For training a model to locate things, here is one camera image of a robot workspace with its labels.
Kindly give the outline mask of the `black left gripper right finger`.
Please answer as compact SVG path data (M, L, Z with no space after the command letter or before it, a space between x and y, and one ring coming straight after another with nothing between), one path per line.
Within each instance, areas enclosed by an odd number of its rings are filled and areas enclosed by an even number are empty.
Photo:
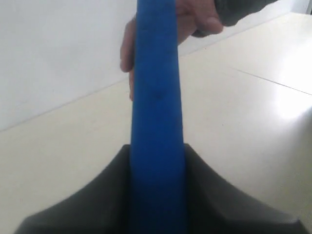
M299 218L241 191L185 144L189 233L306 234Z

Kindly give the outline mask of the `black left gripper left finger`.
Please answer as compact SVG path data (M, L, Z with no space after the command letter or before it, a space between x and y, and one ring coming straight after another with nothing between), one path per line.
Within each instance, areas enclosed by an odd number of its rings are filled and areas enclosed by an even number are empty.
M125 234L129 214L129 154L123 145L106 168L63 201L27 217L17 234Z

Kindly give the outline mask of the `dark green sleeved forearm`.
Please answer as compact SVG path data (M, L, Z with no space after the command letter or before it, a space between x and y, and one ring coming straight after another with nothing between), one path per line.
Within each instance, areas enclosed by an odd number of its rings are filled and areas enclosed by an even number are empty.
M187 27L179 33L182 38L189 36L204 38L220 34L224 27L236 25L248 15L257 13L274 0L191 0L190 9L193 16L184 25Z

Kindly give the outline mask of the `person's open hand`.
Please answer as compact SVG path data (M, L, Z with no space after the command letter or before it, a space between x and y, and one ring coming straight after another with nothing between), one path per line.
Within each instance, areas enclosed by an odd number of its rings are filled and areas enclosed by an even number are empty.
M213 0L177 0L175 9L178 44L197 30L208 34L219 34L223 31ZM134 93L135 37L136 17L133 17L125 26L120 47L120 68L129 74L130 100L133 100Z

